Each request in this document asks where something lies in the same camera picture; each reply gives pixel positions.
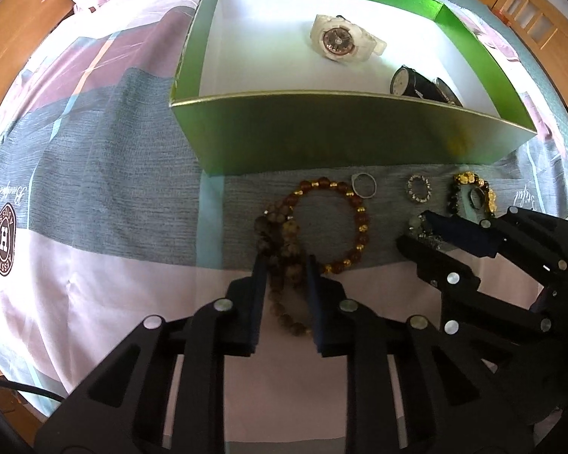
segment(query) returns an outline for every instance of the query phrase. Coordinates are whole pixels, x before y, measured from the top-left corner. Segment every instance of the green box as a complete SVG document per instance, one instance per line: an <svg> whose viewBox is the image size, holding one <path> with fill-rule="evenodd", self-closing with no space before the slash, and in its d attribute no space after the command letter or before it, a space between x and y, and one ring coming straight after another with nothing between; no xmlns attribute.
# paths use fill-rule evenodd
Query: green box
<svg viewBox="0 0 568 454"><path fill-rule="evenodd" d="M208 174L349 165L490 164L535 135L509 79L448 7L435 0L369 1L433 21L471 66L501 117L354 91L257 90L200 96L218 2L200 0L170 106Z"/></svg>

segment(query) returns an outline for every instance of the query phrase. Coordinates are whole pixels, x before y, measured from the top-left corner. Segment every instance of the black cable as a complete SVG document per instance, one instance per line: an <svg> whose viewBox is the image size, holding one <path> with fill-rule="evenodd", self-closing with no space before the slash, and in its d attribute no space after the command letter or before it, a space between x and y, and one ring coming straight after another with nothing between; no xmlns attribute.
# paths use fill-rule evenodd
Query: black cable
<svg viewBox="0 0 568 454"><path fill-rule="evenodd" d="M15 391L28 392L31 394L37 394L38 396L44 396L51 400L63 402L65 398L62 398L58 394L47 391L46 389L41 389L39 387L29 386L27 384L21 384L20 382L12 382L7 379L0 378L0 387L5 387L6 389L14 389Z"/></svg>

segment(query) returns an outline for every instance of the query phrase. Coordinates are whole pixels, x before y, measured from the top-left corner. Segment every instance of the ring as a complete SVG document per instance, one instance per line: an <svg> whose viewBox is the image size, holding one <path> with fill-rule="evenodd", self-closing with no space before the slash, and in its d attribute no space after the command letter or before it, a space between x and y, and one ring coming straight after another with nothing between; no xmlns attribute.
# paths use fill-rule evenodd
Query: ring
<svg viewBox="0 0 568 454"><path fill-rule="evenodd" d="M474 198L473 194L474 192L477 195L477 200ZM470 203L471 206L475 209L475 210L480 210L482 209L482 207L486 204L486 195L484 194L484 192L482 191L482 188L473 188L470 191Z"/></svg>
<svg viewBox="0 0 568 454"><path fill-rule="evenodd" d="M363 195L361 195L361 194L358 192L358 190L356 189L356 181L357 181L357 179L359 178L359 176L367 176L367 177L370 177L370 179L373 181L373 183L374 183L374 191L373 191L373 193L372 193L371 195L369 195L369 196L363 196ZM354 193L356 193L356 195L358 195L359 197L361 197L363 200L369 200L370 198L373 198L374 195L377 194L377 180L374 179L374 177L371 176L371 175L368 174L368 173L357 173L357 174L354 174L353 176L351 176L351 188L354 190Z"/></svg>
<svg viewBox="0 0 568 454"><path fill-rule="evenodd" d="M425 185L427 194L424 197L420 197L414 192L413 184L416 180L421 181ZM427 179L425 176L421 176L420 174L412 174L406 186L408 195L412 198L412 201L416 201L417 203L427 203L431 198L431 184L429 184L429 179Z"/></svg>

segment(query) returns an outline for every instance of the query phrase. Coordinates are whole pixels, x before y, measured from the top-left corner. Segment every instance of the circular emblem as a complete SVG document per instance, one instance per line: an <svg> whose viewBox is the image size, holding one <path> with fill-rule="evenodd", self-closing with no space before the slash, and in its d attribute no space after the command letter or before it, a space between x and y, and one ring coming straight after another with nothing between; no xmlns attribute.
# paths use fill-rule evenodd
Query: circular emblem
<svg viewBox="0 0 568 454"><path fill-rule="evenodd" d="M349 54L355 48L354 38L343 27L335 27L326 31L322 36L322 42L329 53L337 56Z"/></svg>
<svg viewBox="0 0 568 454"><path fill-rule="evenodd" d="M12 269L17 218L10 203L0 210L0 275L6 277Z"/></svg>

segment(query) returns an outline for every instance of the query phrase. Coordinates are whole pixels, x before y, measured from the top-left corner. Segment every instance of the bed sheet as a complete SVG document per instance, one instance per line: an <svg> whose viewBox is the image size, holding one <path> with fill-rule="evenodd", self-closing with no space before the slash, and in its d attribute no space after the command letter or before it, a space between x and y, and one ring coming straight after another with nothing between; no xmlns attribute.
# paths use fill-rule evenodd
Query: bed sheet
<svg viewBox="0 0 568 454"><path fill-rule="evenodd" d="M110 0L68 18L0 108L0 210L11 203L17 216L12 271L0 275L0 367L9 378L71 391L143 317L174 320L221 297L252 267L254 214L301 179L349 180L358 171L376 178L377 196L367 202L371 243L358 268L337 279L349 296L397 320L424 314L438 322L438 291L416 278L394 240L423 209L444 212L459 169L488 179L501 208L568 218L568 137L515 48L453 2L528 104L539 135L518 151L490 166L206 176L168 109L197 1ZM427 206L406 197L412 173L431 180ZM345 207L325 196L317 192L295 213L307 249L330 260L347 248L353 227ZM501 258L453 256L482 278L483 292L525 308L538 295L538 284ZM281 332L266 312L255 356L226 360L230 450L294 443L297 452L339 452L345 375L343 359L320 359L308 339ZM29 398L46 414L54 407Z"/></svg>

